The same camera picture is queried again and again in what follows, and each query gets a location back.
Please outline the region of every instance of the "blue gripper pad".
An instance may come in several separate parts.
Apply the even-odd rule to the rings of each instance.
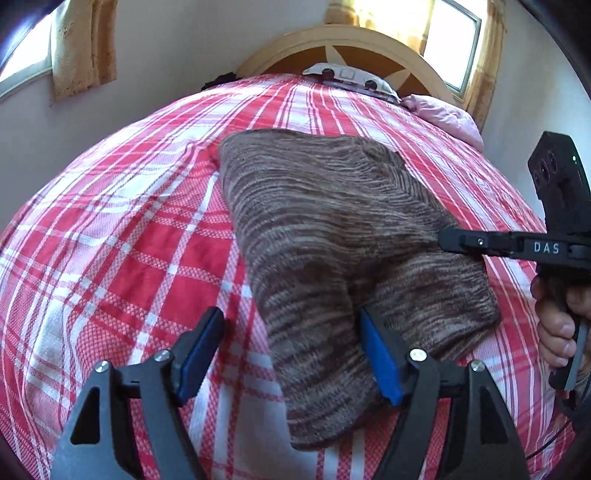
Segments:
[[[195,330],[181,334],[173,351],[183,360],[176,396],[181,406],[199,392],[209,364],[223,337],[224,318],[221,310],[209,308]]]
[[[359,327],[361,347],[369,360],[382,395],[389,399],[392,405],[401,405],[404,394],[400,387],[399,367],[388,353],[388,348],[364,309],[361,309]]]

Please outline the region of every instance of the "headboard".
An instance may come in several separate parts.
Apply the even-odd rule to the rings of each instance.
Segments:
[[[416,93],[455,104],[450,88],[418,53],[387,35],[352,25],[319,25],[283,35],[250,57],[236,74],[301,74],[319,62],[371,72],[400,97]]]

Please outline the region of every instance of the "white wall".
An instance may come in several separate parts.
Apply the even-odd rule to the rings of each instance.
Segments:
[[[44,77],[0,101],[0,231],[87,148],[322,22],[328,0],[120,0],[116,81],[50,106]]]
[[[591,100],[549,33],[506,0],[506,29],[485,155],[544,218],[527,161],[544,130],[570,135],[591,178]]]

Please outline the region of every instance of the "yellow curtain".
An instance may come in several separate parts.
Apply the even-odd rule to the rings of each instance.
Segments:
[[[435,0],[330,0],[324,23],[356,25],[425,52]]]
[[[463,107],[476,122],[480,131],[491,109],[495,93],[496,75],[501,63],[505,36],[505,1],[488,0],[488,18],[482,41],[482,49],[476,70],[464,95]]]
[[[51,62],[55,100],[117,78],[118,0],[66,0],[54,13]]]

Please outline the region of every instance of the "brown striped sweater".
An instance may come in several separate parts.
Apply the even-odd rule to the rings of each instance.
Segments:
[[[280,129],[230,136],[220,177],[265,321],[292,445],[328,445],[383,405],[355,319],[457,359],[500,322],[481,258],[443,252],[455,218],[382,144]]]

